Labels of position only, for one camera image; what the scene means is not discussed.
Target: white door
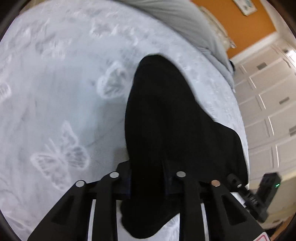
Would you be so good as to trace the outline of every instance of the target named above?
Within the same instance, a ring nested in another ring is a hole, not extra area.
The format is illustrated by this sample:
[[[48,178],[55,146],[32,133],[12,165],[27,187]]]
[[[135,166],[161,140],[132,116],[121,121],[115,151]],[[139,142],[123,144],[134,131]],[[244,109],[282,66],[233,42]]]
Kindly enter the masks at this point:
[[[238,66],[235,90],[249,145],[250,179],[296,166],[296,69],[272,45]]]

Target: white bedspread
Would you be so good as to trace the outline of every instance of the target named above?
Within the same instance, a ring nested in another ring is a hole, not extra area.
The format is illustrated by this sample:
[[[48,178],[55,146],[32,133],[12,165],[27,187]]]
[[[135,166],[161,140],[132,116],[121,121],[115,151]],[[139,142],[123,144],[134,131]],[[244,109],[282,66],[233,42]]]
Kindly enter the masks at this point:
[[[248,162],[230,86],[180,35],[118,2],[45,2],[0,42],[0,209],[22,240],[75,181],[97,181],[128,159],[126,100],[139,61],[152,53],[173,61],[201,106],[239,134]],[[177,240],[174,220],[148,240]]]

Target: framed picture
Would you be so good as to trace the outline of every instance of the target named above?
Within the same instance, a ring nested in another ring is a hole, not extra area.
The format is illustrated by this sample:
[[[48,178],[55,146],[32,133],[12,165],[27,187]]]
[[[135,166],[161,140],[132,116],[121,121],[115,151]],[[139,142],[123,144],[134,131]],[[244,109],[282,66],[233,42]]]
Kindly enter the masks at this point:
[[[233,0],[235,4],[240,8],[242,13],[245,16],[249,16],[250,14],[257,11],[257,8],[252,3],[251,0]]]

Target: butterfly pattern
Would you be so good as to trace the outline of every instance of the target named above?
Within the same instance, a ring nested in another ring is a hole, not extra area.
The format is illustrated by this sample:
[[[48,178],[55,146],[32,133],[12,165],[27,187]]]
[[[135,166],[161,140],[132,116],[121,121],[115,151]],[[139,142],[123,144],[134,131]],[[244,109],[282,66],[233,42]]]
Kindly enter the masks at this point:
[[[124,66],[119,61],[114,61],[105,74],[97,81],[97,93],[103,99],[124,96],[131,78]]]
[[[11,89],[7,83],[0,83],[0,103],[11,97]]]
[[[69,168],[85,169],[89,165],[90,157],[86,149],[79,145],[68,121],[64,121],[61,131],[58,146],[49,139],[51,147],[45,145],[48,152],[35,153],[30,161],[55,188],[66,191],[73,185]]]
[[[42,57],[64,59],[66,57],[66,48],[71,44],[72,39],[56,38],[55,34],[39,41],[35,45],[35,50]]]

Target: white baseboard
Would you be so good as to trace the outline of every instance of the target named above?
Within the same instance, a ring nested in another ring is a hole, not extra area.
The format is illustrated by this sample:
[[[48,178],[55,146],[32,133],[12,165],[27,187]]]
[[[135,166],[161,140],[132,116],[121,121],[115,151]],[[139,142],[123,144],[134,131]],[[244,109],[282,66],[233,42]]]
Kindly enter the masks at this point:
[[[240,52],[239,54],[232,57],[230,60],[236,65],[239,62],[243,61],[245,58],[257,53],[260,49],[271,45],[276,40],[280,39],[281,35],[278,32],[274,32],[265,38],[259,40],[257,43],[253,44],[252,46],[248,47],[244,51]]]

